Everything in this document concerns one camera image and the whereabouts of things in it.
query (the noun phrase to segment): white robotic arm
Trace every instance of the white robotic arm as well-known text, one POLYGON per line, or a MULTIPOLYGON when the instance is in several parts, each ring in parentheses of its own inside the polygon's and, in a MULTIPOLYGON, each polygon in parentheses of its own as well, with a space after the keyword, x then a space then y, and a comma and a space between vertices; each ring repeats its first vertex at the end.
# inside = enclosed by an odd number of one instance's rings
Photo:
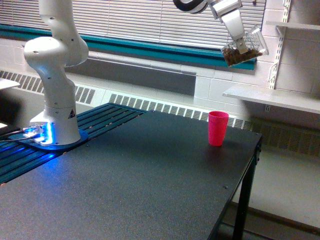
POLYGON ((65 67, 76 66, 88 58, 86 42, 77 32, 72 0, 39 0, 39 13, 52 31, 52 37, 30 40, 24 48, 28 64, 40 75, 44 87, 44 111, 30 121, 43 125, 41 137, 34 140, 43 146, 69 145, 81 137, 76 117, 75 84, 65 67))
POLYGON ((192 14, 204 11, 209 5, 214 19, 220 19, 224 23, 239 52, 243 54, 248 51, 243 39, 245 29, 239 11, 242 7, 241 0, 173 0, 173 3, 178 9, 192 14))

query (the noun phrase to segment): warning label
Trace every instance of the warning label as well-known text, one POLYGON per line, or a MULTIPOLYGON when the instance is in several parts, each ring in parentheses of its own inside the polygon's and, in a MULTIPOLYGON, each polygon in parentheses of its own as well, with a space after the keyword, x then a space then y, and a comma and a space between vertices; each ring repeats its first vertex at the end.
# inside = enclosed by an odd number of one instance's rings
POLYGON ((69 115, 69 118, 68 119, 72 119, 74 118, 76 115, 75 115, 75 112, 74 110, 72 109, 71 112, 70 112, 70 115, 69 115))

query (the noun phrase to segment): teal window sill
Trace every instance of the teal window sill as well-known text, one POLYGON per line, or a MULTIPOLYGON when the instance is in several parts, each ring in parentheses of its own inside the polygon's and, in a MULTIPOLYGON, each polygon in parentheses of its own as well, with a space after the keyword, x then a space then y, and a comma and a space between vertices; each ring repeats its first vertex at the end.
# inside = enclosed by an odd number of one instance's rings
MULTIPOLYGON (((48 30, 0 24, 0 37, 27 41, 37 37, 51 35, 51 32, 48 30)), ((172 46, 92 35, 81 35, 81 37, 86 41, 89 48, 96 50, 186 62, 190 64, 227 67, 222 53, 217 50, 172 46)), ((232 68, 254 70, 255 65, 256 60, 253 59, 233 66, 232 68)))

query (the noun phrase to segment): window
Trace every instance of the window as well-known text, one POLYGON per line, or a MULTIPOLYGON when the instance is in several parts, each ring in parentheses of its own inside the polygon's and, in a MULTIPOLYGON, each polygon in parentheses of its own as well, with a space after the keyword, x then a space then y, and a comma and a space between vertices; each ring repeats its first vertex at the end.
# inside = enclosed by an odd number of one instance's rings
MULTIPOLYGON (((245 30, 261 27, 266 0, 242 4, 245 30)), ((0 0, 0 24, 47 30, 38 11, 38 0, 0 0)), ((73 11, 84 35, 206 49, 220 49, 231 40, 210 8, 190 14, 172 0, 73 0, 73 11)))

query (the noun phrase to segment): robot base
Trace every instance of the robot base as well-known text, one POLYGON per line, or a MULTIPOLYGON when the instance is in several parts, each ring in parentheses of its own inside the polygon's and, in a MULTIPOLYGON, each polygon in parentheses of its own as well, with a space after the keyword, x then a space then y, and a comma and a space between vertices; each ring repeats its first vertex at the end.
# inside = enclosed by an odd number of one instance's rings
MULTIPOLYGON (((80 140, 77 142, 74 142, 72 144, 68 144, 68 145, 52 145, 52 146, 42 146, 39 143, 31 140, 31 139, 27 139, 27 140, 20 140, 18 141, 19 143, 29 146, 31 148, 34 149, 39 149, 39 150, 43 150, 43 151, 48 151, 48 152, 67 152, 69 150, 72 150, 76 147, 78 147, 79 145, 82 145, 83 143, 85 143, 88 140, 88 133, 86 131, 80 130, 79 129, 79 133, 80 133, 80 140)), ((10 137, 11 140, 14 139, 21 139, 23 138, 24 135, 23 134, 16 134, 10 137)))

